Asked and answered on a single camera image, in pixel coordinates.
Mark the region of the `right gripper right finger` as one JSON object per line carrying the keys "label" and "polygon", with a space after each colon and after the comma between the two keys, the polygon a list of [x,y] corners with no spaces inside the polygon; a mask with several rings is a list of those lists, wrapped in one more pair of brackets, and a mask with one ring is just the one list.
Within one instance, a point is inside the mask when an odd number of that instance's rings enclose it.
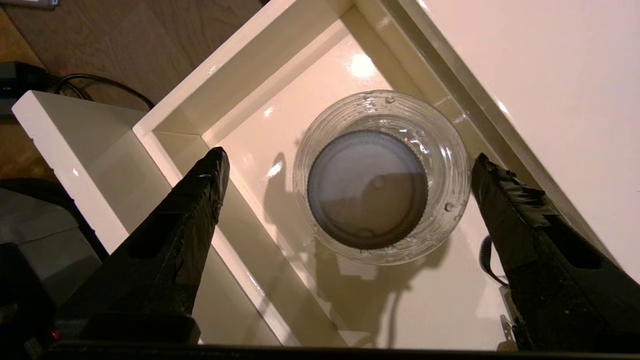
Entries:
{"label": "right gripper right finger", "polygon": [[542,189],[480,153],[471,190],[487,227],[483,271],[498,281],[496,250],[517,312],[516,339],[526,349],[637,352],[640,287],[596,249]]}

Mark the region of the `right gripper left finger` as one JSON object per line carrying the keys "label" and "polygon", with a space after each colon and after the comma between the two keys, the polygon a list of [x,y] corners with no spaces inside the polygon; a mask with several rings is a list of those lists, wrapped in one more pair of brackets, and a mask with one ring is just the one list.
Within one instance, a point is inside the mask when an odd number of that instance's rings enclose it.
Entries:
{"label": "right gripper left finger", "polygon": [[62,305],[61,339],[197,344],[192,312],[229,178],[221,146],[197,161]]}

